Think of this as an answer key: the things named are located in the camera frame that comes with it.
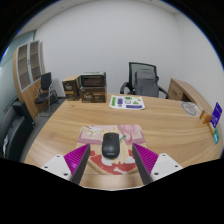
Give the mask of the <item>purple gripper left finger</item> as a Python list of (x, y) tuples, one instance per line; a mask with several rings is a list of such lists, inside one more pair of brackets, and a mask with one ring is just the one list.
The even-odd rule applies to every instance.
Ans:
[(90, 152), (90, 145), (86, 144), (64, 156), (65, 162), (72, 174), (71, 182), (75, 184), (80, 183)]

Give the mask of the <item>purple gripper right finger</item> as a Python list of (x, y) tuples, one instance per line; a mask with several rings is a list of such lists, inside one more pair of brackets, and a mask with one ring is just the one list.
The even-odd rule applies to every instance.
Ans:
[(136, 143), (132, 144), (132, 154), (134, 155), (142, 182), (150, 184), (152, 182), (150, 174), (159, 155)]

